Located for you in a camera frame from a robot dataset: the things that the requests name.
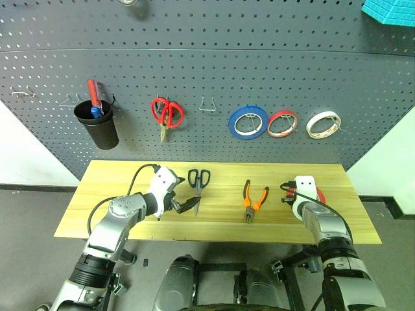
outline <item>scissors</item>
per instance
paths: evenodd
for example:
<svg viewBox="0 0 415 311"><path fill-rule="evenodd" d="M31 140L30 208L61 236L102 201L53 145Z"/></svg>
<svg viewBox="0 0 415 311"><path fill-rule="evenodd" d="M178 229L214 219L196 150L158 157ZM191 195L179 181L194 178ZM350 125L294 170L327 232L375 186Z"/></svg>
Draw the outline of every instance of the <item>scissors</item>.
<svg viewBox="0 0 415 311"><path fill-rule="evenodd" d="M190 187L193 188L195 194L200 197L202 190L209 184L210 181L210 171L201 170L200 174L197 169L192 169L187 173L187 180L189 181ZM195 216L199 210L200 201L195 205Z"/></svg>
<svg viewBox="0 0 415 311"><path fill-rule="evenodd" d="M172 123L173 114L178 111L180 115L180 120L176 123ZM184 110L177 102L171 102L166 98L157 97L151 102L151 113L155 120L160 124L161 127L161 136L160 142L162 143L164 137L166 136L166 130L169 128L175 128L183 122L184 119Z"/></svg>

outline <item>red scissors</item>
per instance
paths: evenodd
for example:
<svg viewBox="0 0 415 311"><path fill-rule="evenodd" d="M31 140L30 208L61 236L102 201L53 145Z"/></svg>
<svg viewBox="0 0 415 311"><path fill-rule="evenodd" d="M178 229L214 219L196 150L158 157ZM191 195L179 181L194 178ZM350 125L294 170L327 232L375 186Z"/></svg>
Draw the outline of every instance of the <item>red scissors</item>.
<svg viewBox="0 0 415 311"><path fill-rule="evenodd" d="M173 114L176 110L180 115L180 120L176 123L172 123ZM166 135L166 130L169 128L175 128L184 120L184 110L177 102L171 102L166 98L157 97L151 102L151 113L155 120L160 124L161 137L160 142L162 143Z"/></svg>

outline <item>pliers handle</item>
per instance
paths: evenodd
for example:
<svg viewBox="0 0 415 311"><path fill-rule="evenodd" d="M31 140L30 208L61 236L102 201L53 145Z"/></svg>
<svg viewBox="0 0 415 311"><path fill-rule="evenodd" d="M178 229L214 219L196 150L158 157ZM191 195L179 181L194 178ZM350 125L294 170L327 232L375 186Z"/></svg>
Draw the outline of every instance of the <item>pliers handle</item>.
<svg viewBox="0 0 415 311"><path fill-rule="evenodd" d="M247 179L245 182L245 186L244 186L244 206L245 207L249 207L251 206L251 200L249 198L249 186L250 186L250 180ZM265 200L267 199L268 196L268 192L269 192L269 188L265 187L263 192L262 192L262 196L261 199L256 202L254 204L254 206L252 207L255 211L258 211L261 208L261 205L264 204Z"/></svg>

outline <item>blue tape roll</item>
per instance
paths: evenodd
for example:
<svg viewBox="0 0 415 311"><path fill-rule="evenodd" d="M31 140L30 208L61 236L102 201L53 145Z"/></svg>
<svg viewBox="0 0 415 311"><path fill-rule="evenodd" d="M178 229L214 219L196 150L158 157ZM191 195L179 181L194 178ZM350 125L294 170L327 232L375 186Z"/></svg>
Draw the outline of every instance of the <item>blue tape roll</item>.
<svg viewBox="0 0 415 311"><path fill-rule="evenodd" d="M261 119L261 124L253 131L250 132L240 132L236 129L236 124L240 118L242 118L245 115L255 115ZM268 124L268 115L265 112L264 109L257 107L257 106L245 106L242 108L239 108L237 111L232 113L230 119L229 119L229 131L231 134L239 139L253 139L258 136L260 136L262 133L265 132L267 129Z"/></svg>

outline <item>white wall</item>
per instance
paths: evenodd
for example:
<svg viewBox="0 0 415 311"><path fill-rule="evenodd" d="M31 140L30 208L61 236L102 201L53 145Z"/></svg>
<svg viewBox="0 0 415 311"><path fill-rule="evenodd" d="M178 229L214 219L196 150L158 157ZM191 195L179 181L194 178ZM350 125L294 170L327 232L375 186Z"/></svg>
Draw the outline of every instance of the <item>white wall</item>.
<svg viewBox="0 0 415 311"><path fill-rule="evenodd" d="M415 214L415 108L348 170L360 195L393 196Z"/></svg>
<svg viewBox="0 0 415 311"><path fill-rule="evenodd" d="M77 186L78 179L0 102L0 183Z"/></svg>

